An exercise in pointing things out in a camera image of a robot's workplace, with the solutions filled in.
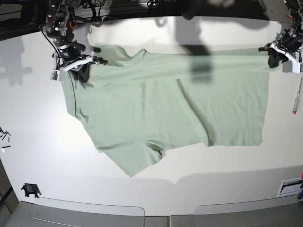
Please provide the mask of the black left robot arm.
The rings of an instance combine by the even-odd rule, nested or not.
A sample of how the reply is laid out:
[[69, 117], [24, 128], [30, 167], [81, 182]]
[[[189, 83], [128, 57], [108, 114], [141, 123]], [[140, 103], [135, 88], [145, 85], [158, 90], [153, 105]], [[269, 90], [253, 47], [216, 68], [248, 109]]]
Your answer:
[[303, 72], [303, 2], [301, 0], [285, 0], [292, 24], [282, 29], [276, 39], [264, 47], [260, 52], [268, 53], [268, 65], [276, 68], [282, 65], [283, 72]]

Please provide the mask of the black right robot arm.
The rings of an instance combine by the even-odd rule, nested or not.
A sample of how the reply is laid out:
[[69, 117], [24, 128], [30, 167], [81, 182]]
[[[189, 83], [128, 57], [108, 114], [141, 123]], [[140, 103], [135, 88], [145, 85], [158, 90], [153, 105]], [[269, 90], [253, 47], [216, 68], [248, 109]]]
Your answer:
[[[75, 14], [75, 9], [87, 5], [92, 12], [90, 18]], [[85, 72], [90, 65], [98, 64], [99, 60], [90, 55], [83, 54], [86, 46], [77, 42], [73, 33], [80, 24], [101, 22], [101, 16], [96, 12], [94, 3], [90, 0], [50, 0], [46, 23], [40, 26], [45, 38], [54, 48], [54, 71]]]

